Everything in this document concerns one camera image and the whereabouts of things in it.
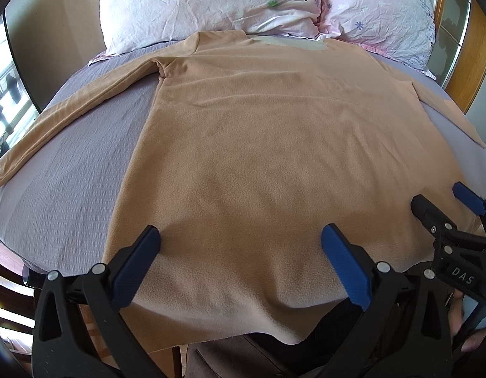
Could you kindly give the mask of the person's right hand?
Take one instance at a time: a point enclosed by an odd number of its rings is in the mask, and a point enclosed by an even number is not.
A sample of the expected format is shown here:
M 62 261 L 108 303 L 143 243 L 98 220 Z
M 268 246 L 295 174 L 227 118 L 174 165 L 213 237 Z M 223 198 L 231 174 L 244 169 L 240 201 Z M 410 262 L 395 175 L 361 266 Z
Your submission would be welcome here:
M 454 338 L 463 324 L 463 293 L 454 290 L 451 305 L 448 313 L 450 337 Z M 486 328 L 477 330 L 469 336 L 461 347 L 461 352 L 472 352 L 477 350 L 486 336 Z

